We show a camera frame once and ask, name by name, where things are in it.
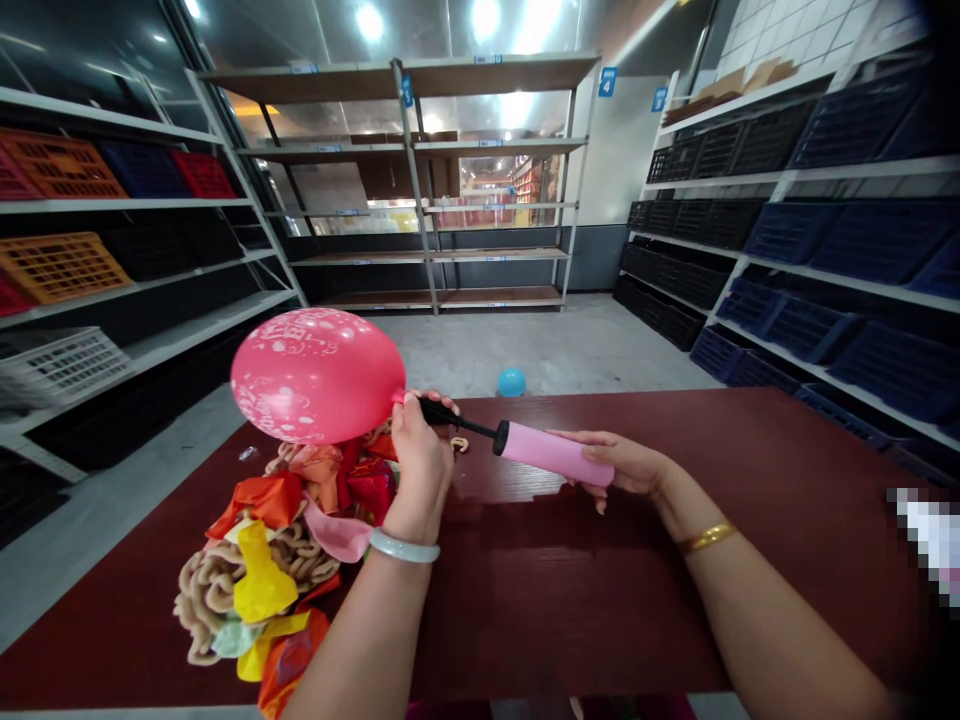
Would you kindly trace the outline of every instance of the woman's right hand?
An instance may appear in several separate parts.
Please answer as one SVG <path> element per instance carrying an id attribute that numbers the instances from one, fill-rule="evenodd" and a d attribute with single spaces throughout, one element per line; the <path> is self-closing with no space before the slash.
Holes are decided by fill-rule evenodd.
<path id="1" fill-rule="evenodd" d="M 679 466 L 663 453 L 613 433 L 592 430 L 548 432 L 584 445 L 583 455 L 587 459 L 613 465 L 616 469 L 613 484 L 627 492 L 656 495 L 662 490 L 666 479 L 679 469 Z M 569 478 L 567 482 L 571 485 L 578 484 Z M 593 495 L 597 512 L 603 515 L 607 509 L 607 489 L 586 483 L 582 485 Z"/>

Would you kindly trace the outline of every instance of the red plastic basket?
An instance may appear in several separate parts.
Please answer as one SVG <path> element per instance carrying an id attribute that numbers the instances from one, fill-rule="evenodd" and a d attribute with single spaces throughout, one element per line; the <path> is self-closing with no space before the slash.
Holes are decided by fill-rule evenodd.
<path id="1" fill-rule="evenodd" d="M 0 200 L 42 200 L 43 193 L 30 182 L 10 154 L 0 147 Z"/>
<path id="2" fill-rule="evenodd" d="M 13 280 L 0 272 L 0 317 L 15 315 L 18 312 L 29 310 L 34 306 L 33 301 L 21 290 Z"/>
<path id="3" fill-rule="evenodd" d="M 171 150 L 170 154 L 180 168 L 180 172 L 183 173 L 183 179 L 186 180 L 194 197 L 234 198 L 237 196 L 230 187 L 230 180 L 217 158 L 176 150 Z"/>

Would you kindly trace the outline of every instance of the gray floor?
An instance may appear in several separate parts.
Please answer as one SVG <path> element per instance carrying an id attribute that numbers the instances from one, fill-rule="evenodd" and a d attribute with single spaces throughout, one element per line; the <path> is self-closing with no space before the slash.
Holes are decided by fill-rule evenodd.
<path id="1" fill-rule="evenodd" d="M 507 366 L 534 395 L 679 390 L 719 384 L 609 295 L 578 295 L 563 313 L 398 315 L 376 323 L 397 343 L 414 387 L 488 397 Z M 0 652 L 10 646 L 241 424 L 223 386 L 140 451 L 77 485 L 70 502 L 0 551 Z M 746 714 L 730 694 L 691 697 L 701 720 Z M 516 704 L 509 717 L 523 717 Z M 255 708 L 5 713 L 55 720 L 219 720 Z"/>

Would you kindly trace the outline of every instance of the balloon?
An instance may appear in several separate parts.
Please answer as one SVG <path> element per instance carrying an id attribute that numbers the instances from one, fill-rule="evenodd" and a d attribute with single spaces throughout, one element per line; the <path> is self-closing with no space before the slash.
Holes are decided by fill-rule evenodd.
<path id="1" fill-rule="evenodd" d="M 230 387 L 267 435 L 332 445 L 368 433 L 403 397 L 407 372 L 393 341 L 342 310 L 306 308 L 267 320 L 241 343 Z"/>
<path id="2" fill-rule="evenodd" d="M 527 389 L 527 379 L 520 368 L 507 368 L 500 373 L 497 387 L 504 397 L 520 397 Z"/>

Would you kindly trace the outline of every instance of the balloon pump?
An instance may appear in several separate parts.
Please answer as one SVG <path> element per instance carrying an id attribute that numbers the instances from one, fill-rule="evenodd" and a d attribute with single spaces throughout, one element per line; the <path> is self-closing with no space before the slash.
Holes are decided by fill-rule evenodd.
<path id="1" fill-rule="evenodd" d="M 431 425 L 453 425 L 457 429 L 463 428 L 491 438 L 494 455 L 597 487 L 607 487 L 613 482 L 613 466 L 585 458 L 583 445 L 573 440 L 509 420 L 501 420 L 494 430 L 470 422 L 427 397 L 420 398 L 420 407 Z"/>

